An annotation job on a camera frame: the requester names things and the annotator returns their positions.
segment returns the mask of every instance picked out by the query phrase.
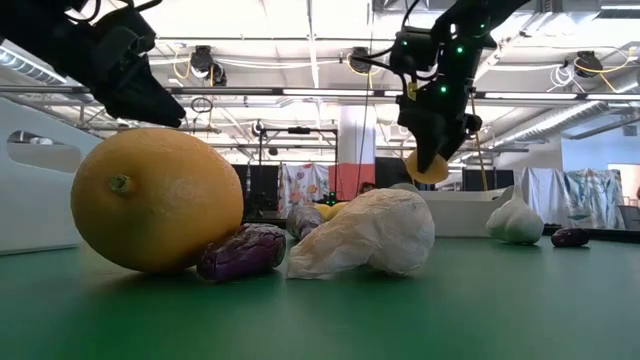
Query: patterned curtain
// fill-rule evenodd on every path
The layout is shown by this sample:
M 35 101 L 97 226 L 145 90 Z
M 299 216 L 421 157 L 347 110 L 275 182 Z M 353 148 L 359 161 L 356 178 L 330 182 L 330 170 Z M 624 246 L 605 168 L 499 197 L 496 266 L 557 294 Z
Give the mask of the patterned curtain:
M 282 217 L 289 215 L 294 205 L 310 204 L 329 195 L 329 167 L 317 164 L 282 164 L 280 172 L 280 202 Z
M 619 205 L 624 205 L 618 170 L 564 173 L 565 201 L 574 227 L 624 229 Z

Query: ceiling beam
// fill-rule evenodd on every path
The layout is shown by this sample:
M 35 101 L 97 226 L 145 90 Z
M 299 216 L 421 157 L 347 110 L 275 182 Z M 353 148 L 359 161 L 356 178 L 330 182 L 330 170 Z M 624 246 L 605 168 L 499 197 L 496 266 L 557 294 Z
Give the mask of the ceiling beam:
M 309 59 L 311 59 L 311 79 L 313 87 L 320 88 L 320 70 L 318 68 L 318 56 L 316 53 L 316 34 L 313 31 L 313 0 L 307 0 L 307 23 L 309 26 Z

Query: metal frame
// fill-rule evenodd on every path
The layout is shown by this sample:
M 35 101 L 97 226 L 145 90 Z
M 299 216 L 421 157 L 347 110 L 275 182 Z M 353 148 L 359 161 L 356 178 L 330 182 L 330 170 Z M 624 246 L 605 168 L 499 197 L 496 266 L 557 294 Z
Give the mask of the metal frame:
M 335 138 L 336 138 L 335 146 L 331 146 L 331 145 L 320 145 L 320 146 L 326 146 L 326 147 L 335 149 L 334 163 L 336 166 L 336 171 L 333 172 L 333 181 L 335 186 L 338 186 L 338 129 L 312 129 L 312 128 L 302 128 L 302 129 L 309 132 L 317 132 L 320 134 L 332 133 L 335 135 Z M 285 131 L 285 129 L 270 129 L 270 128 L 260 129 L 260 136 L 259 136 L 260 139 L 258 141 L 258 176 L 260 177 L 260 179 L 262 179 L 262 152 L 264 151 L 265 145 L 267 146 L 267 148 L 285 148 L 285 149 L 289 148 L 287 146 L 278 145 L 278 144 L 263 144 L 263 138 L 269 132 L 280 133 L 282 131 Z M 262 193 L 262 183 L 260 183 L 258 189 L 260 190 L 260 193 Z

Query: white container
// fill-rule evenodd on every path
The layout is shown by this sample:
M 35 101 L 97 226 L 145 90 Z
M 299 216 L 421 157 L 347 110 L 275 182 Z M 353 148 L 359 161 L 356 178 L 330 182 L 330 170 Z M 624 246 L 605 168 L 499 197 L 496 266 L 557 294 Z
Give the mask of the white container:
M 513 196 L 514 187 L 491 191 L 421 191 L 439 238 L 489 238 L 485 229 L 494 210 Z
M 7 143 L 16 131 L 66 145 Z M 0 255 L 71 247 L 82 241 L 71 216 L 71 184 L 79 162 L 100 141 L 0 98 Z

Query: white plastic tray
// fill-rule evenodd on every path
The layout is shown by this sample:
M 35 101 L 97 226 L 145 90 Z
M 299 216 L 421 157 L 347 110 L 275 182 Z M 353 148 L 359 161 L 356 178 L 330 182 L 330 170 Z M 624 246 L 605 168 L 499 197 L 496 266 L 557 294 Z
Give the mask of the white plastic tray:
M 9 136 L 21 130 L 70 146 L 8 144 Z M 0 98 L 0 254 L 64 248 L 81 241 L 69 208 L 74 176 L 69 164 L 78 162 L 78 150 L 84 159 L 99 142 L 47 114 Z M 9 146 L 18 151 L 12 155 L 32 165 L 12 160 Z

